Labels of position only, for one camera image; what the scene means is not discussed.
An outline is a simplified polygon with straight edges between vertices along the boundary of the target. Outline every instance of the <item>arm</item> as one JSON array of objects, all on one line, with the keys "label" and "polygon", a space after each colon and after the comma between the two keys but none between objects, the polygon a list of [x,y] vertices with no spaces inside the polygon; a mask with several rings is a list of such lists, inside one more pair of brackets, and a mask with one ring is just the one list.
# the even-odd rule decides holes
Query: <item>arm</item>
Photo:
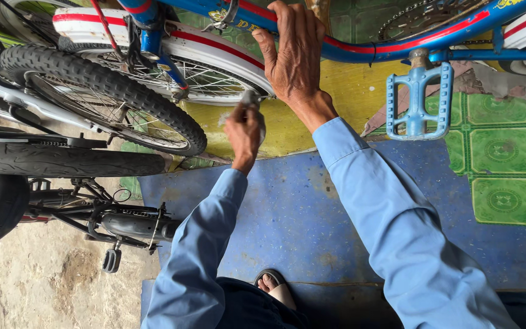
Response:
[{"label": "arm", "polygon": [[516,328],[480,266],[448,241],[413,179],[341,118],[313,133],[342,205],[406,328]]},{"label": "arm", "polygon": [[235,154],[233,165],[176,230],[170,258],[153,287],[143,329],[215,328],[223,316],[224,292],[215,281],[216,272],[259,150],[255,110],[237,106],[224,131]]},{"label": "arm", "polygon": [[279,50],[265,30],[253,31],[265,75],[313,134],[405,327],[516,328],[480,266],[444,236],[437,212],[413,179],[371,149],[320,90],[319,20],[298,5],[276,1],[268,8],[277,14]]}]

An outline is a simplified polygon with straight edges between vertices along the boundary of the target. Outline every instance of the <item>blue shirt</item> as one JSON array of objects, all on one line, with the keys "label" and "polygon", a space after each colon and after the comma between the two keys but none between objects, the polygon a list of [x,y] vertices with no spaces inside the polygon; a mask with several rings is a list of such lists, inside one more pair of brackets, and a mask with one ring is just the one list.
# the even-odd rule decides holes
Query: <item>blue shirt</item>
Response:
[{"label": "blue shirt", "polygon": [[[518,328],[480,266],[442,233],[438,213],[405,171],[341,118],[312,137],[405,328]],[[241,172],[225,170],[178,228],[142,328],[216,327],[224,312],[216,271],[246,189]]]}]

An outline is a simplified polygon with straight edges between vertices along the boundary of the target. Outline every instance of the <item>cuff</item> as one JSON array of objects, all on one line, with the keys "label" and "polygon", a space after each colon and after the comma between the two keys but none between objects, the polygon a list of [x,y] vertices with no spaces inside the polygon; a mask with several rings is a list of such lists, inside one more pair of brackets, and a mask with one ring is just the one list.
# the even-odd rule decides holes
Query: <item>cuff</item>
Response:
[{"label": "cuff", "polygon": [[210,195],[229,198],[239,207],[247,191],[247,185],[247,178],[242,172],[237,169],[227,169],[220,174]]},{"label": "cuff", "polygon": [[361,149],[370,147],[354,129],[338,117],[321,125],[311,136],[326,168]]}]

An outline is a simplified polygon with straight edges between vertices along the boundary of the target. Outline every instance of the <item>dark pants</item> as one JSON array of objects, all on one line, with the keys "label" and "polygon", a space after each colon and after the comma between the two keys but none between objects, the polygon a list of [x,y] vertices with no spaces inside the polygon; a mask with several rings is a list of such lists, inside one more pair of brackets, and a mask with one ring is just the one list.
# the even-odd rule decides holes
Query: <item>dark pants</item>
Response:
[{"label": "dark pants", "polygon": [[[217,278],[224,290],[224,314],[217,328],[288,328],[304,329],[310,324],[307,317],[289,309],[258,287],[231,278]],[[526,292],[500,292],[513,321],[526,329]]]},{"label": "dark pants", "polygon": [[258,287],[231,278],[216,278],[224,290],[224,313],[216,328],[309,328],[307,317]]}]

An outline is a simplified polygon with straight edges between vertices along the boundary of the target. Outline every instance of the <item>blue pedal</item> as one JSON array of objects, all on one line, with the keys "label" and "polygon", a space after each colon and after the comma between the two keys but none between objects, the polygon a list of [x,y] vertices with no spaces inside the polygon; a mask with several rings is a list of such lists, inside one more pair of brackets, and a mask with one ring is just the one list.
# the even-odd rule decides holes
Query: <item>blue pedal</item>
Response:
[{"label": "blue pedal", "polygon": [[[432,79],[440,78],[440,107],[437,115],[425,109],[426,86]],[[427,70],[418,65],[409,70],[406,76],[391,74],[387,78],[387,135],[396,140],[431,140],[444,137],[449,131],[450,109],[452,107],[452,85],[454,70],[447,62],[440,67]],[[398,85],[409,88],[409,109],[398,117]],[[427,132],[427,122],[437,122],[434,132]],[[399,133],[398,126],[405,123],[405,134]]]}]

